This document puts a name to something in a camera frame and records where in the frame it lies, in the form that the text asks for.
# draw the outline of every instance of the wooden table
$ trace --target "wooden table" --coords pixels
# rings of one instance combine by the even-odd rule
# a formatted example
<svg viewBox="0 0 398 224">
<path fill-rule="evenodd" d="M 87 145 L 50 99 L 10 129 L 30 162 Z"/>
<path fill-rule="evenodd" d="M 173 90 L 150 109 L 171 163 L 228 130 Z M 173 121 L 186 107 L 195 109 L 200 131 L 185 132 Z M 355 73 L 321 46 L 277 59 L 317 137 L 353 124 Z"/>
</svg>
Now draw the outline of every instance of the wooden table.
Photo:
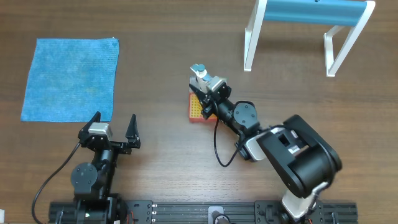
<svg viewBox="0 0 398 224">
<path fill-rule="evenodd" d="M 111 126 L 116 140 L 137 114 L 141 149 L 121 156 L 112 192 L 158 202 L 278 199 L 285 186 L 268 161 L 213 152 L 213 124 L 188 122 L 190 65 L 228 78 L 231 100 L 250 100 L 262 125 L 300 114 L 338 152 L 343 170 L 323 199 L 358 203 L 360 223 L 394 223 L 398 210 L 398 3 L 378 1 L 335 78 L 325 77 L 327 26 L 266 23 L 251 73 L 244 28 L 254 1 L 5 0 L 0 2 L 0 208 L 6 222 L 33 222 L 32 199 L 65 160 L 83 123 L 20 121 L 36 38 L 115 37 L 120 55 Z M 343 45 L 344 34 L 335 46 Z M 236 136 L 221 125 L 221 159 Z M 79 149 L 46 186 L 36 212 L 71 201 L 70 173 L 93 153 Z"/>
</svg>

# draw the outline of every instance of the white stand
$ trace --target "white stand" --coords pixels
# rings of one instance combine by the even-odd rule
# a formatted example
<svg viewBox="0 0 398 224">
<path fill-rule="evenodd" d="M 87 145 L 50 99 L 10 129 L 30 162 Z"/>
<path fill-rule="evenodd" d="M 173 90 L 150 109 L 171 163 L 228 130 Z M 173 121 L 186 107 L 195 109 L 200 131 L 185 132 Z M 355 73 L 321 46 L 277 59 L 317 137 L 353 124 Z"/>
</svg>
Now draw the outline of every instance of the white stand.
<svg viewBox="0 0 398 224">
<path fill-rule="evenodd" d="M 257 0 L 244 32 L 244 71 L 250 72 L 260 36 L 262 21 L 266 13 L 267 0 Z"/>
<path fill-rule="evenodd" d="M 374 1 L 366 1 L 366 9 L 363 12 L 361 18 L 356 26 L 352 27 L 348 33 L 347 39 L 344 42 L 340 52 L 338 53 L 336 60 L 333 56 L 333 41 L 332 37 L 337 34 L 344 26 L 334 26 L 327 33 L 323 35 L 323 40 L 325 41 L 325 64 L 326 64 L 326 77 L 334 77 L 341 63 L 343 63 L 344 58 L 346 58 L 349 50 L 355 43 L 359 34 L 363 30 L 363 27 L 368 22 L 375 6 Z"/>
<path fill-rule="evenodd" d="M 251 13 L 249 24 L 245 29 L 244 35 L 244 71 L 250 72 L 253 64 L 254 53 L 256 52 L 257 42 L 260 36 L 261 25 L 264 20 L 266 12 L 267 0 L 257 0 L 254 9 Z M 347 39 L 338 53 L 336 60 L 333 56 L 333 42 L 332 37 L 339 32 L 344 26 L 334 26 L 326 34 L 323 35 L 325 41 L 325 66 L 326 76 L 334 77 L 344 58 L 347 56 L 349 50 L 355 43 L 363 27 L 368 22 L 373 9 L 375 7 L 374 1 L 366 1 L 366 9 L 359 19 L 357 25 L 352 27 Z"/>
</svg>

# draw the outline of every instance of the orange sponge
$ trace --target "orange sponge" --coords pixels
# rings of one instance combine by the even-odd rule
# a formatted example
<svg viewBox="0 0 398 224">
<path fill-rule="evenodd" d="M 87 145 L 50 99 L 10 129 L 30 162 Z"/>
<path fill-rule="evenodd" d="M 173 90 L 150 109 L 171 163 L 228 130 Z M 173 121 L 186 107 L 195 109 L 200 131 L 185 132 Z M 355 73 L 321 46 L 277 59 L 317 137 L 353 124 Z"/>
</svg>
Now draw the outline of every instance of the orange sponge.
<svg viewBox="0 0 398 224">
<path fill-rule="evenodd" d="M 192 123 L 217 121 L 217 117 L 214 114 L 212 114 L 208 119 L 205 119 L 200 112 L 201 104 L 199 103 L 198 97 L 194 93 L 189 93 L 189 121 Z"/>
</svg>

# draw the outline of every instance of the white frame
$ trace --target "white frame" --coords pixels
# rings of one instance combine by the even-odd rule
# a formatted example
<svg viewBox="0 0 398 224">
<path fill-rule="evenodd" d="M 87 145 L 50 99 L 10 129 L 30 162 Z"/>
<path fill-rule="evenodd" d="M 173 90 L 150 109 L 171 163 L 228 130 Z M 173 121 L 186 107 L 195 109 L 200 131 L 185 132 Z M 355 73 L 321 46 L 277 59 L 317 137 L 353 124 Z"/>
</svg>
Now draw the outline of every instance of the white frame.
<svg viewBox="0 0 398 224">
<path fill-rule="evenodd" d="M 376 3 L 374 1 L 366 1 L 366 8 L 359 18 L 359 21 L 355 27 L 352 27 L 349 34 L 338 53 L 336 59 L 333 55 L 333 36 L 338 33 L 345 26 L 334 26 L 327 33 L 323 35 L 324 47 L 325 47 L 325 66 L 326 76 L 334 77 L 341 63 L 343 63 L 349 50 L 351 50 L 356 39 L 360 35 L 364 26 L 368 22 Z M 254 53 L 256 53 L 257 42 L 260 36 L 261 25 L 264 20 L 264 14 L 266 12 L 267 0 L 257 0 L 253 11 L 250 16 L 249 24 L 245 28 L 244 35 L 244 68 L 245 72 L 251 71 L 253 64 Z"/>
</svg>

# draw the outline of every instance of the blue towel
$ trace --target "blue towel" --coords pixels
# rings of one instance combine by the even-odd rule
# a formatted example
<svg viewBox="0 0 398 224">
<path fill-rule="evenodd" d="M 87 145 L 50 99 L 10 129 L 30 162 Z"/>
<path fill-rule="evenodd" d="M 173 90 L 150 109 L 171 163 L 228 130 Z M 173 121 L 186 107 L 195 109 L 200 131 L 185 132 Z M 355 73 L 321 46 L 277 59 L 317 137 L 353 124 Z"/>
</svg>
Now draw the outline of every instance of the blue towel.
<svg viewBox="0 0 398 224">
<path fill-rule="evenodd" d="M 21 121 L 110 121 L 119 40 L 37 39 Z"/>
</svg>

